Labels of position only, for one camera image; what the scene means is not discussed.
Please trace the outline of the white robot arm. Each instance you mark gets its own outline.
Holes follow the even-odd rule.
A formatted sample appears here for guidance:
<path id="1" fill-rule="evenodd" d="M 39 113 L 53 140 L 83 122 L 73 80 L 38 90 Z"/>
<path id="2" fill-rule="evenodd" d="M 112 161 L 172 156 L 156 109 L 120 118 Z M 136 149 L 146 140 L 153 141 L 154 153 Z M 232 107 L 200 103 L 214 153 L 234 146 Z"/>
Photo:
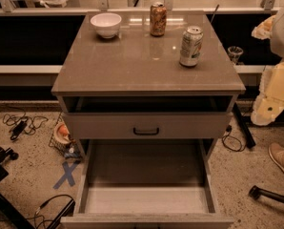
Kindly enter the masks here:
<path id="1" fill-rule="evenodd" d="M 251 121 L 258 126 L 274 122 L 284 111 L 284 6 L 252 31 L 252 37 L 269 39 L 271 51 L 282 58 L 261 76 L 259 95 L 255 99 Z"/>

